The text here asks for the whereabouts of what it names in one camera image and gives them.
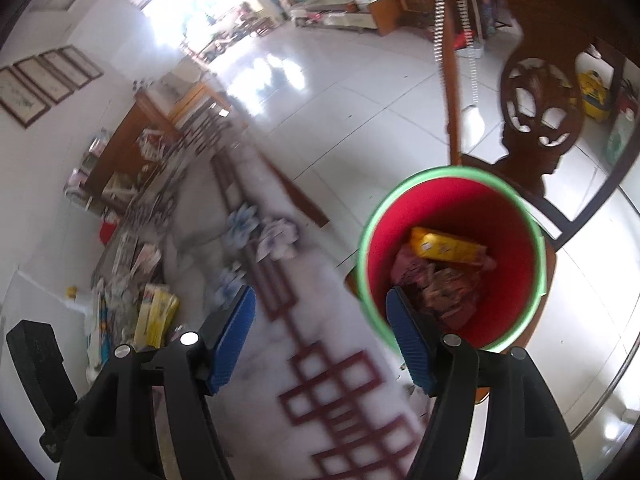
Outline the orange pink snack bag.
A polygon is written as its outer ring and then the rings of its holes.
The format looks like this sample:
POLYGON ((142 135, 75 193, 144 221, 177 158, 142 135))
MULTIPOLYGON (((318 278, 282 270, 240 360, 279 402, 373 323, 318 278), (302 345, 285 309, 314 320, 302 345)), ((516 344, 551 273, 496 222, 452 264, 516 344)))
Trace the orange pink snack bag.
POLYGON ((473 317, 477 308, 480 271, 430 265, 419 282, 419 305, 416 310, 436 322, 458 330, 473 317))

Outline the yellow bear box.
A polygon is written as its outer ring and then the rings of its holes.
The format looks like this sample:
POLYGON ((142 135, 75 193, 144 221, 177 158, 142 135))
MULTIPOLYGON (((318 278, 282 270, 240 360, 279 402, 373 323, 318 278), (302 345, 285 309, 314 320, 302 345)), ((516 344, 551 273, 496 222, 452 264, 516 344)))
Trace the yellow bear box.
POLYGON ((470 266, 482 266, 487 256, 487 249, 481 244, 424 228, 411 230, 410 246, 421 258, 470 266))

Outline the pink plastic bag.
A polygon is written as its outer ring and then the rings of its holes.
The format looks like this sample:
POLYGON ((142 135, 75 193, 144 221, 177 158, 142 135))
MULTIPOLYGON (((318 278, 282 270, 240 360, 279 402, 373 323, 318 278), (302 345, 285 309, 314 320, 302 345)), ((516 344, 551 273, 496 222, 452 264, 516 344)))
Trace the pink plastic bag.
POLYGON ((394 285, 413 285, 424 289, 434 283, 435 274, 434 263, 417 256, 409 245, 404 245, 396 256, 390 279, 394 285))

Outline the blue white wrapper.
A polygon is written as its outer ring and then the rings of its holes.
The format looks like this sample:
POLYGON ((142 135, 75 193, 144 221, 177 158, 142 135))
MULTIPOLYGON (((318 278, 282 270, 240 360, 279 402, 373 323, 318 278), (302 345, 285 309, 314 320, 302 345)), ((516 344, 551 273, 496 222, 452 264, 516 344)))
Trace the blue white wrapper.
POLYGON ((265 259, 280 261, 297 256, 295 244, 299 239, 296 224, 285 218, 267 218, 262 222, 262 230, 256 247, 256 261, 265 259))

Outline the red green trash bin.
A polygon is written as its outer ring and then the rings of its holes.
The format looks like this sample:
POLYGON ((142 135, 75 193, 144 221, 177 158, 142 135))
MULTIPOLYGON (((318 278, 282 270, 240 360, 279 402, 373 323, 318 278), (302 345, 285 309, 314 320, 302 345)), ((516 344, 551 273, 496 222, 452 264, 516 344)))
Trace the red green trash bin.
POLYGON ((524 336, 547 292, 546 241, 500 178, 433 168, 401 182, 371 214, 356 280, 364 317, 392 351, 385 297, 398 285, 419 313, 477 349, 503 352, 524 336))

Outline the red bag on floor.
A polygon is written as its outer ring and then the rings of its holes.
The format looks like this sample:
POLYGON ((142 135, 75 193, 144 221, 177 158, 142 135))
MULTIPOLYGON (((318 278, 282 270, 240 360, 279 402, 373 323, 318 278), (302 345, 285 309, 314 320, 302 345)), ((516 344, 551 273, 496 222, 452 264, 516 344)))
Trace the red bag on floor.
POLYGON ((113 211, 108 212, 103 218, 99 230, 99 240, 106 246, 119 226, 119 215, 113 211))

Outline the floral printed tablecloth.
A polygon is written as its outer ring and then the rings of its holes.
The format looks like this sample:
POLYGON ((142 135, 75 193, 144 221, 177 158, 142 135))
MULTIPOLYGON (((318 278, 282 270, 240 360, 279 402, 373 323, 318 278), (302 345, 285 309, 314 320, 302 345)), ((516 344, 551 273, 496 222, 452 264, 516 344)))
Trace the floral printed tablecloth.
POLYGON ((160 273, 181 301, 172 334, 228 310, 242 286, 255 289, 238 364, 208 401, 236 478, 405 477, 423 425, 399 364, 239 118, 188 122, 124 230, 160 248, 160 273), (267 218, 296 224, 295 258, 256 261, 267 218))

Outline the wooden chair far side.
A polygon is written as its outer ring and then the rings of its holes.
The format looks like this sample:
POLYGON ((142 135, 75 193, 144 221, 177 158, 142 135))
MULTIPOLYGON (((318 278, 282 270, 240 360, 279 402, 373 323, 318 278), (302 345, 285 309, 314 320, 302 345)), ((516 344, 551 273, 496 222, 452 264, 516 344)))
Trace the wooden chair far side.
POLYGON ((207 104, 231 110, 226 96, 204 82, 189 89, 167 113, 149 91, 138 91, 134 105, 79 185, 81 191, 115 214, 123 214, 129 200, 112 179, 123 177, 133 193, 147 188, 160 169, 160 159, 186 142, 186 123, 207 104))

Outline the wooden chair near bin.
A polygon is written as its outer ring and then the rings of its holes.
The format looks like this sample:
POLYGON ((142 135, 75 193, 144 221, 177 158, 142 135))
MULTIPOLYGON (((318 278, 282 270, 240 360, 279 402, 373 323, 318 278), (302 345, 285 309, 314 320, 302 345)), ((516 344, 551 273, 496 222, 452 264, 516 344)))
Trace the wooden chair near bin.
POLYGON ((454 24, 468 21, 467 1, 435 0, 435 50, 446 91, 450 162, 503 178, 558 229, 552 245, 561 248, 610 198, 639 156, 639 136, 634 133, 608 178, 573 219, 544 196, 544 176, 555 172, 585 122, 576 58, 595 46, 608 58, 621 55, 637 61, 638 32, 616 0, 506 0, 522 30, 499 81, 506 154, 496 162, 483 162, 466 148, 471 133, 458 97, 454 24))

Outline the wooden tv cabinet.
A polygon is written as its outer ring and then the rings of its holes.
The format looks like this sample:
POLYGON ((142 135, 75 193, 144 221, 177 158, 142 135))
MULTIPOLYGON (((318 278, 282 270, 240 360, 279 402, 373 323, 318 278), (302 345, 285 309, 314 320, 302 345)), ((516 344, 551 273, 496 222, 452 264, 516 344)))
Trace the wooden tv cabinet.
POLYGON ((399 27, 399 0, 304 0, 288 10, 296 27, 370 30, 387 36, 399 27))

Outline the framed wall picture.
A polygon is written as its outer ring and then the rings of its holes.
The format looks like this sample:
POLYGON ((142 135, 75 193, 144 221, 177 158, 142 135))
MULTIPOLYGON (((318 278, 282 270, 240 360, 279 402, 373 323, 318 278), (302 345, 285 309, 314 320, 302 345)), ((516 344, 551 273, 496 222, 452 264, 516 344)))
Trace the framed wall picture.
POLYGON ((103 76, 103 70, 101 70, 96 63, 93 63, 84 52, 81 52, 81 50, 76 47, 62 47, 58 52, 60 52, 67 61, 70 61, 85 73, 91 80, 95 80, 103 76))
POLYGON ((14 64, 14 67, 34 84, 47 98, 55 103, 66 100, 73 94, 62 79, 55 76, 39 58, 32 56, 14 64))
POLYGON ((30 90, 9 67, 0 72, 2 108, 24 128, 28 128, 49 110, 49 105, 30 90))
POLYGON ((84 88, 90 82, 90 77, 85 72, 57 50, 44 52, 40 55, 40 58, 51 65, 66 80, 71 82, 75 88, 84 88))

